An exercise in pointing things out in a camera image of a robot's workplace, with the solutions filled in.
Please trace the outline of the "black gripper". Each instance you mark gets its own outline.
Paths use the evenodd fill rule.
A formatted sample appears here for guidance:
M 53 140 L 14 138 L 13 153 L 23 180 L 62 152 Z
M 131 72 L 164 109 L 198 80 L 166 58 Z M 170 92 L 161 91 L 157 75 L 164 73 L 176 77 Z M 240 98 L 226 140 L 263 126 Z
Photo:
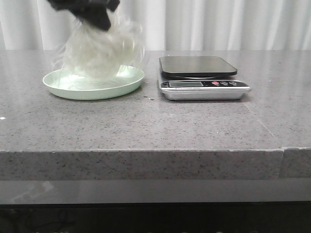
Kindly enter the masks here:
M 56 11 L 68 10 L 75 16 L 86 20 L 102 31 L 111 27 L 107 9 L 114 12 L 119 0 L 49 0 L 48 3 Z

